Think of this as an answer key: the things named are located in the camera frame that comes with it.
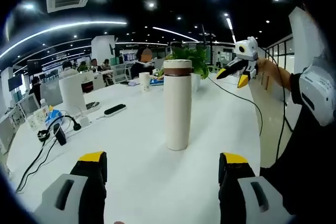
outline black device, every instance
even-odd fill
[[[27,60],[28,75],[32,76],[42,72],[41,60]]]
[[[119,105],[114,106],[114,107],[112,107],[112,108],[110,108],[108,110],[105,110],[104,111],[104,116],[110,117],[110,116],[113,116],[113,115],[115,115],[115,114],[117,114],[117,113],[119,113],[119,112],[121,112],[121,111],[123,111],[125,109],[126,109],[126,105],[125,104],[119,104]]]
[[[65,145],[67,143],[64,131],[59,123],[54,125],[54,135],[60,145]]]
[[[13,89],[16,89],[22,85],[22,77],[21,74],[18,74],[17,76],[14,76],[10,79],[8,79],[8,87],[9,91],[11,92]]]

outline white thermos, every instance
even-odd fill
[[[192,62],[166,60],[163,68],[166,144],[180,151],[189,143]]]

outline blue object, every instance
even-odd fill
[[[62,116],[62,113],[59,111],[59,110],[53,110],[49,113],[48,117],[46,118],[46,126],[49,127],[50,123],[52,123],[52,121],[59,117],[59,116]],[[55,122],[56,123],[59,123],[59,125],[61,125],[61,122],[62,122],[62,118],[60,118],[59,120],[57,120]]]
[[[163,80],[151,79],[149,84],[152,86],[160,86],[160,85],[163,85]]]

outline floor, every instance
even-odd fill
[[[277,146],[282,127],[283,103],[274,99],[258,82],[253,79],[249,83],[254,102],[258,105],[263,115],[263,127],[260,136],[260,165],[261,167],[270,167],[276,159]],[[260,114],[256,109],[258,116],[259,129],[261,127]],[[283,153],[291,131],[285,122],[282,138],[280,141],[279,156]]]

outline black headphones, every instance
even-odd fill
[[[76,120],[72,117],[72,116],[69,116],[69,115],[61,115],[57,118],[55,118],[49,125],[48,129],[46,130],[41,130],[37,133],[37,137],[38,139],[41,141],[41,142],[44,142],[45,140],[47,140],[49,137],[50,137],[50,128],[52,127],[52,125],[59,119],[61,118],[70,118],[74,123],[74,127],[73,127],[73,130],[74,131],[78,131],[82,128],[82,126],[76,122]]]

